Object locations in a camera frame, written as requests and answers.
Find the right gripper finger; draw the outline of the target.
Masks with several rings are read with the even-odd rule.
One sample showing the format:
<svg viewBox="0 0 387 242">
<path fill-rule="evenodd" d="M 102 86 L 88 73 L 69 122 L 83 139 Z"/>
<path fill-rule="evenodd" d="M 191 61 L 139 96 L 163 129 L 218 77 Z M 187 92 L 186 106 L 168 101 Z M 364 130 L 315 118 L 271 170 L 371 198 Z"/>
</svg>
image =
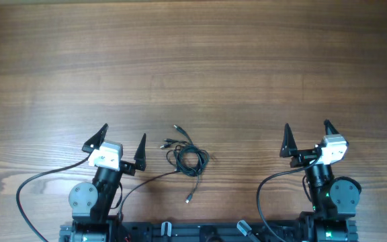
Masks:
<svg viewBox="0 0 387 242">
<path fill-rule="evenodd" d="M 334 135 L 339 133 L 338 130 L 332 125 L 331 121 L 328 119 L 324 121 L 324 126 L 326 135 Z"/>
<path fill-rule="evenodd" d="M 286 123 L 284 126 L 284 137 L 279 156 L 286 158 L 296 156 L 297 154 L 298 147 L 296 146 L 294 135 L 292 134 L 292 129 L 290 128 L 290 125 Z"/>
</svg>

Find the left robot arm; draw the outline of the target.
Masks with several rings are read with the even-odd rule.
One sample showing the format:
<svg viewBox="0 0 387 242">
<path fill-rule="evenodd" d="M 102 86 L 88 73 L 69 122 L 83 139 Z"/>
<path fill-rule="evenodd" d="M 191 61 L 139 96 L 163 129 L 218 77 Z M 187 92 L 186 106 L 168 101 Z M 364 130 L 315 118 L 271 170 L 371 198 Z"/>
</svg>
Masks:
<svg viewBox="0 0 387 242">
<path fill-rule="evenodd" d="M 109 126 L 84 142 L 82 151 L 89 154 L 86 161 L 97 171 L 91 182 L 75 185 L 69 193 L 73 222 L 60 228 L 60 242 L 115 242 L 131 241 L 131 234 L 122 225 L 122 213 L 111 215 L 117 190 L 122 189 L 122 176 L 135 175 L 146 169 L 146 135 L 141 138 L 134 162 L 122 159 L 121 143 L 105 138 Z"/>
</svg>

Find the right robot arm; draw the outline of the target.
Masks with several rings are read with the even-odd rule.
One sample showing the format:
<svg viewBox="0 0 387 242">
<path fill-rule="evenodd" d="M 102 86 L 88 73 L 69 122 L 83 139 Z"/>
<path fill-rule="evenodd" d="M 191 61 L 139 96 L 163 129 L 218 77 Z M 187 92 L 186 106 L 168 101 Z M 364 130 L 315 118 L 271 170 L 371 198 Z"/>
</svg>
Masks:
<svg viewBox="0 0 387 242">
<path fill-rule="evenodd" d="M 352 218 L 360 200 L 361 185 L 350 177 L 335 177 L 331 165 L 343 160 L 348 141 L 329 120 L 325 135 L 312 149 L 299 149 L 288 124 L 280 157 L 291 159 L 291 168 L 305 171 L 304 186 L 312 203 L 312 212 L 301 212 L 295 241 L 354 242 L 359 240 Z"/>
</svg>

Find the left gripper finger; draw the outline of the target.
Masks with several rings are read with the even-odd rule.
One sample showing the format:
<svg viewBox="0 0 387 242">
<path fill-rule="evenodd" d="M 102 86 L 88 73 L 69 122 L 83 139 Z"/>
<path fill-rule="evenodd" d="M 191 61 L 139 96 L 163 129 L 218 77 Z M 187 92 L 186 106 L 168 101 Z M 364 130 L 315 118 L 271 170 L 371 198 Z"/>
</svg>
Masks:
<svg viewBox="0 0 387 242">
<path fill-rule="evenodd" d="M 105 123 L 98 132 L 96 132 L 91 138 L 84 142 L 82 151 L 86 153 L 92 153 L 95 149 L 100 148 L 101 144 L 104 142 L 108 128 L 108 124 Z"/>
<path fill-rule="evenodd" d="M 137 170 L 144 171 L 146 169 L 146 133 L 144 133 L 142 136 L 142 139 L 134 155 L 134 160 Z"/>
</svg>

